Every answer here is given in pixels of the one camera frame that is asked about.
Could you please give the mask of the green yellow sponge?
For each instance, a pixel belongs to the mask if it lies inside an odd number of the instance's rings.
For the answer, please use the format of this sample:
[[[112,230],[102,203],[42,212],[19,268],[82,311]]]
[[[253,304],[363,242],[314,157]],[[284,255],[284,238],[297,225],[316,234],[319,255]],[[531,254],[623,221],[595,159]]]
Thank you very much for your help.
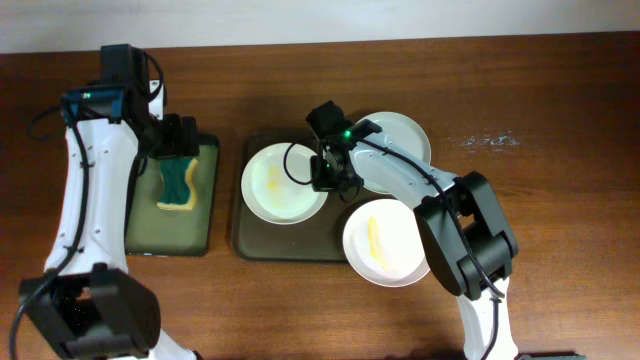
[[[157,207],[168,211],[190,211],[197,202],[193,175],[198,165],[195,157],[181,157],[160,161],[163,192]]]

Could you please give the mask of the white plate yellow stain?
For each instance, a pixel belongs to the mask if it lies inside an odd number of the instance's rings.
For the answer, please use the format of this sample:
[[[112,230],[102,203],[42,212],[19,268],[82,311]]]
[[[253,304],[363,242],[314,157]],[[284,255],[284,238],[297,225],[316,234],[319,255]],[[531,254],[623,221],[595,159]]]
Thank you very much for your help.
[[[292,225],[315,215],[325,204],[327,193],[293,182],[284,171],[284,155],[290,143],[277,143],[259,150],[245,166],[241,193],[251,212],[276,225]]]

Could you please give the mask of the white plate front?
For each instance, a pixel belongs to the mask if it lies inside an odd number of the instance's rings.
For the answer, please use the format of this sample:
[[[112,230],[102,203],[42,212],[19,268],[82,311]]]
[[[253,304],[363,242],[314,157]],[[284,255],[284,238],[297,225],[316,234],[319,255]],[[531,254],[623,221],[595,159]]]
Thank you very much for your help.
[[[342,244],[354,271],[378,286],[409,286],[430,272],[414,214],[395,199],[358,207],[346,221]]]

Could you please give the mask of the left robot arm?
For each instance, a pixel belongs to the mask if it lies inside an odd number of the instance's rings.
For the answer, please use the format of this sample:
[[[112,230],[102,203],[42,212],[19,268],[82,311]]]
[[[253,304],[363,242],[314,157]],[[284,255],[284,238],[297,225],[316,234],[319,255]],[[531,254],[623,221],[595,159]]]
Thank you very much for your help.
[[[160,80],[72,90],[60,104],[68,168],[56,239],[40,278],[20,284],[28,317],[61,359],[196,359],[162,328],[155,294],[128,273],[129,187],[141,157],[192,156]]]

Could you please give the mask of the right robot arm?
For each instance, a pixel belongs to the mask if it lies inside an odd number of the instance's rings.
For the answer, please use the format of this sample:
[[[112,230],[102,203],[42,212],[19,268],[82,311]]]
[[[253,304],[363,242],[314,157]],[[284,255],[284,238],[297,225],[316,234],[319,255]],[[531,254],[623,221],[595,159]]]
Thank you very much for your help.
[[[313,187],[342,191],[373,182],[414,214],[426,261],[458,303],[468,359],[514,359],[507,305],[519,247],[497,196],[478,172],[457,176],[411,155],[363,120],[312,120],[320,149]]]

